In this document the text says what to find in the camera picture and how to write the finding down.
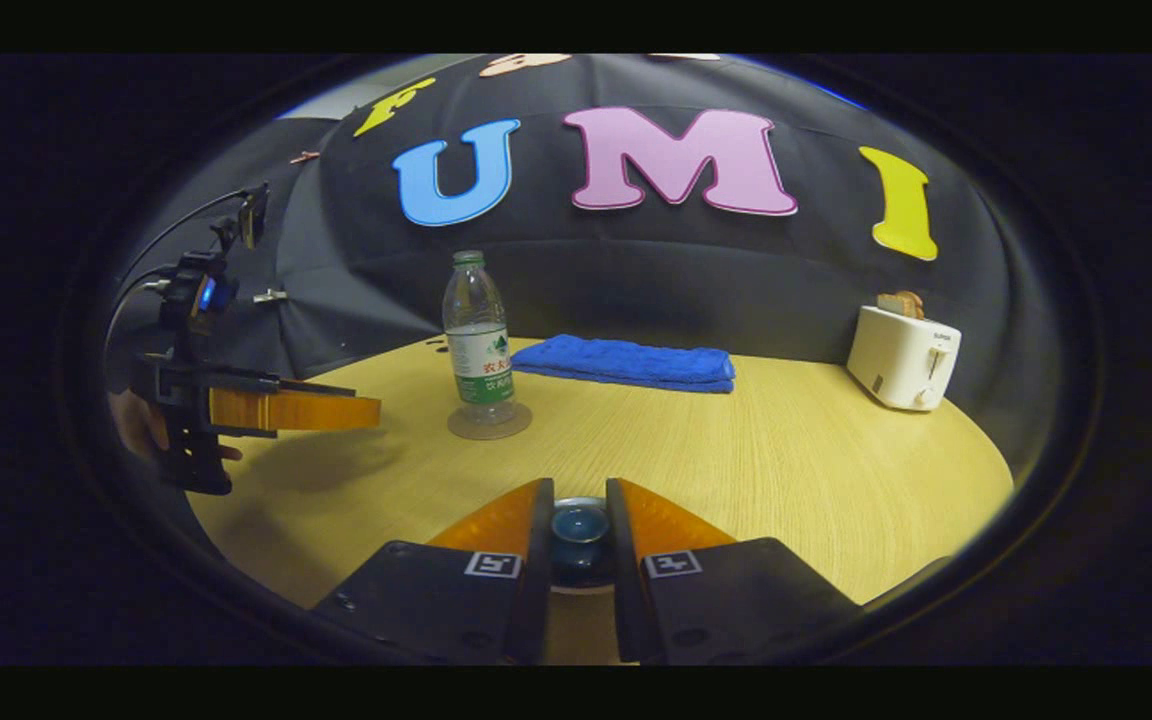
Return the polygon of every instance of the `letter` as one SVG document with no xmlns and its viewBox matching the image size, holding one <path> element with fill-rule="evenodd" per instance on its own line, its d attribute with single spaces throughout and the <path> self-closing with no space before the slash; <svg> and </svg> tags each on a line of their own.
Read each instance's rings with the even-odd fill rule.
<svg viewBox="0 0 1152 720">
<path fill-rule="evenodd" d="M 878 168 L 882 180 L 882 220 L 874 225 L 874 241 L 919 260 L 935 260 L 940 250 L 932 240 L 927 213 L 927 176 L 890 152 L 861 147 L 861 154 Z"/>
<path fill-rule="evenodd" d="M 371 114 L 367 115 L 367 119 L 364 120 L 361 128 L 353 131 L 353 136 L 358 137 L 363 132 L 369 131 L 369 129 L 385 122 L 385 120 L 394 118 L 394 109 L 402 108 L 403 105 L 407 105 L 412 100 L 412 97 L 416 97 L 417 90 L 434 85 L 434 81 L 435 78 L 422 79 L 420 82 L 417 82 L 416 85 L 402 88 L 402 90 L 399 90 L 395 94 L 384 97 L 382 99 L 376 101 L 376 105 L 371 106 Z"/>
<path fill-rule="evenodd" d="M 722 60 L 713 53 L 649 53 L 650 58 L 682 58 L 684 60 Z"/>
<path fill-rule="evenodd" d="M 626 161 L 667 202 L 691 192 L 713 160 L 714 184 L 703 197 L 714 209 L 756 215 L 791 215 L 799 204 L 781 187 L 767 132 L 772 120 L 735 109 L 705 109 L 681 138 L 630 108 L 579 109 L 563 122 L 585 138 L 586 181 L 573 194 L 577 209 L 631 209 L 646 194 L 628 182 Z"/>
<path fill-rule="evenodd" d="M 513 70 L 521 68 L 535 68 L 537 65 L 562 63 L 568 58 L 571 58 L 571 55 L 559 53 L 515 53 L 490 61 L 488 67 L 483 68 L 483 71 L 479 73 L 479 77 L 503 76 L 503 74 L 513 73 Z"/>
<path fill-rule="evenodd" d="M 403 214 L 418 225 L 463 223 L 493 209 L 509 191 L 511 161 L 509 161 L 509 132 L 522 123 L 516 119 L 467 129 L 463 142 L 473 145 L 477 180 L 470 190 L 448 197 L 438 190 L 438 156 L 447 142 L 426 142 L 394 158 L 397 170 L 397 198 Z"/>
</svg>

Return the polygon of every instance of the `letter m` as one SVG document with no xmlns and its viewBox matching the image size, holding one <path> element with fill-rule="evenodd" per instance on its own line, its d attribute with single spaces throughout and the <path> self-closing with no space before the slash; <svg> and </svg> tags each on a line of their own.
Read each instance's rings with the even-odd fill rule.
<svg viewBox="0 0 1152 720">
<path fill-rule="evenodd" d="M 714 209 L 757 215 L 790 215 L 799 204 L 781 187 L 767 132 L 772 120 L 735 109 L 705 109 L 673 137 L 630 108 L 579 109 L 563 118 L 585 138 L 585 187 L 573 194 L 577 209 L 631 209 L 646 194 L 630 184 L 626 164 L 670 204 L 690 195 L 705 165 L 714 184 L 703 197 Z"/>
</svg>

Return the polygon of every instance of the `blue towel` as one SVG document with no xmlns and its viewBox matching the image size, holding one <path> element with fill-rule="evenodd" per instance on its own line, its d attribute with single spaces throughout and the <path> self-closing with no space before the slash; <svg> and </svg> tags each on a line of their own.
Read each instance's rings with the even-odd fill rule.
<svg viewBox="0 0 1152 720">
<path fill-rule="evenodd" d="M 736 377 L 732 357 L 712 347 L 675 350 L 570 334 L 522 348 L 511 364 L 524 373 L 690 392 L 732 392 Z"/>
</svg>

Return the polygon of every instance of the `toaster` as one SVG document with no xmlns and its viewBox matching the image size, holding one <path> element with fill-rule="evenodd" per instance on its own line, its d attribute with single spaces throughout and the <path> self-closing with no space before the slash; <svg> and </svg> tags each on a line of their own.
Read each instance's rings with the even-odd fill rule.
<svg viewBox="0 0 1152 720">
<path fill-rule="evenodd" d="M 847 372 L 887 407 L 934 410 L 954 374 L 963 333 L 880 306 L 861 306 Z"/>
</svg>

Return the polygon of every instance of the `letter u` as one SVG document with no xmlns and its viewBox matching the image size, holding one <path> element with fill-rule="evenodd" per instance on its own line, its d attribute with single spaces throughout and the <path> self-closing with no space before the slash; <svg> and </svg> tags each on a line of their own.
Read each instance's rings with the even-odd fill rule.
<svg viewBox="0 0 1152 720">
<path fill-rule="evenodd" d="M 447 142 L 426 142 L 394 158 L 397 198 L 407 219 L 439 227 L 463 223 L 493 209 L 509 192 L 511 161 L 508 136 L 520 124 L 517 119 L 505 119 L 467 129 L 461 139 L 473 145 L 477 177 L 473 187 L 461 195 L 448 197 L 438 191 L 438 156 L 447 149 Z"/>
</svg>

